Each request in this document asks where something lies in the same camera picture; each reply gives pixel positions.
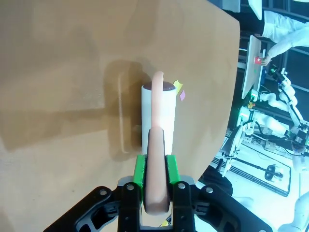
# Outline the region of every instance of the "pink sticky note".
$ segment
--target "pink sticky note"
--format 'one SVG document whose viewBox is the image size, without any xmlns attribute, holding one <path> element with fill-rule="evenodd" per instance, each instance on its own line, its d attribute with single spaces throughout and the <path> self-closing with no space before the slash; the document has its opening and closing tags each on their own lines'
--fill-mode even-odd
<svg viewBox="0 0 309 232">
<path fill-rule="evenodd" d="M 181 101 L 184 100 L 184 98 L 185 98 L 185 92 L 184 92 L 184 90 L 183 90 L 182 93 L 179 95 L 179 97 L 180 97 L 180 100 L 181 100 Z"/>
</svg>

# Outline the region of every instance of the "white shirt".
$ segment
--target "white shirt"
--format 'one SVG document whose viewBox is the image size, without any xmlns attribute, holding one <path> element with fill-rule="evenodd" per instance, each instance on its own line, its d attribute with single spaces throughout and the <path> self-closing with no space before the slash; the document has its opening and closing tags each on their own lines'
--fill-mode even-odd
<svg viewBox="0 0 309 232">
<path fill-rule="evenodd" d="M 309 47 L 309 22 L 302 23 L 272 11 L 264 11 L 264 18 L 263 37 L 277 43 L 268 52 L 271 58 L 291 47 Z"/>
</svg>

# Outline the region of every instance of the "red object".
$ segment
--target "red object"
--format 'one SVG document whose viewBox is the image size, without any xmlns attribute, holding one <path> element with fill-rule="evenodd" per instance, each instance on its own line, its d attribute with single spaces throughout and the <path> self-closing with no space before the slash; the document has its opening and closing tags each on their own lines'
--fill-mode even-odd
<svg viewBox="0 0 309 232">
<path fill-rule="evenodd" d="M 260 58 L 260 57 L 254 57 L 254 63 L 255 63 L 255 64 L 261 64 L 261 62 L 262 62 L 262 58 Z"/>
</svg>

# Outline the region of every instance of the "yellow sticky note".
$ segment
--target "yellow sticky note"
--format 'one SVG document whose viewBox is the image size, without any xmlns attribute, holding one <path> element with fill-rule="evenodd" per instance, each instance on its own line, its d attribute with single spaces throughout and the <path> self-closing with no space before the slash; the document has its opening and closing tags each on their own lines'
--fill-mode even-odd
<svg viewBox="0 0 309 232">
<path fill-rule="evenodd" d="M 174 86 L 176 87 L 177 93 L 179 93 L 180 89 L 183 87 L 183 84 L 180 83 L 178 80 L 176 80 L 176 81 L 174 82 Z"/>
<path fill-rule="evenodd" d="M 168 221 L 165 220 L 165 221 L 162 223 L 161 227 L 162 227 L 162 226 L 169 226 Z"/>
</svg>

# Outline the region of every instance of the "screw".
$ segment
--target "screw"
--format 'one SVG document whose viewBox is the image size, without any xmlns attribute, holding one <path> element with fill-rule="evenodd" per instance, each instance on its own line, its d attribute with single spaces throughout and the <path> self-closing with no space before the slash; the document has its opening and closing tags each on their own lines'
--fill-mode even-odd
<svg viewBox="0 0 309 232">
<path fill-rule="evenodd" d="M 133 190 L 134 186 L 133 185 L 128 185 L 126 188 L 127 188 L 127 190 Z"/>
<path fill-rule="evenodd" d="M 185 188 L 185 185 L 184 185 L 183 183 L 180 183 L 180 184 L 178 184 L 178 188 L 184 189 L 184 188 Z"/>
<path fill-rule="evenodd" d="M 100 195 L 104 196 L 104 195 L 106 195 L 106 194 L 107 194 L 107 191 L 106 191 L 106 190 L 101 190 L 101 191 L 100 191 Z"/>
<path fill-rule="evenodd" d="M 207 188 L 206 188 L 206 192 L 207 192 L 207 193 L 213 193 L 213 189 L 212 189 L 211 187 L 207 187 Z"/>
</svg>

